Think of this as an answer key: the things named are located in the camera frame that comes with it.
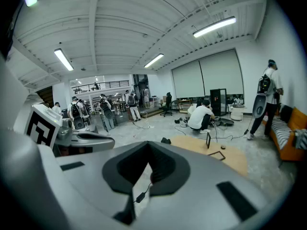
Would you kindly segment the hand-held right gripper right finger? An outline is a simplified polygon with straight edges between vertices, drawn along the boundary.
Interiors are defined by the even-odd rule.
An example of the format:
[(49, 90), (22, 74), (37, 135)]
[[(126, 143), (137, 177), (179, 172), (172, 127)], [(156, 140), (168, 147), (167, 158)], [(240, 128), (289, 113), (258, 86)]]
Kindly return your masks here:
[[(135, 230), (258, 230), (260, 212), (268, 205), (262, 191), (248, 178), (210, 156), (161, 144), (185, 158), (190, 175), (172, 195), (152, 196), (133, 222)], [(231, 182), (256, 213), (241, 220), (217, 185)]]

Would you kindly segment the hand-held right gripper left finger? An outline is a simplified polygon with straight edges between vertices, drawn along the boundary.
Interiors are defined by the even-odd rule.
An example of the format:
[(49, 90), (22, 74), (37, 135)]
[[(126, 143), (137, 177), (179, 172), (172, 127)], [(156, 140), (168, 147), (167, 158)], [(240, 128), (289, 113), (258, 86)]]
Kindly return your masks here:
[(148, 164), (147, 141), (63, 157), (58, 163), (76, 191), (68, 212), (82, 230), (148, 230), (150, 220), (137, 216), (133, 188)]

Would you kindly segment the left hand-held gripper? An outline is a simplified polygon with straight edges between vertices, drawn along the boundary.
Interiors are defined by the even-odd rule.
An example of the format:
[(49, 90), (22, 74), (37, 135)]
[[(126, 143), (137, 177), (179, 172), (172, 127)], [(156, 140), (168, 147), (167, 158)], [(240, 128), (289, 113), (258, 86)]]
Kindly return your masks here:
[(114, 148), (115, 140), (95, 132), (74, 132), (69, 118), (63, 118), (43, 104), (31, 107), (24, 133), (40, 145), (49, 146), (55, 156), (76, 152), (100, 152)]

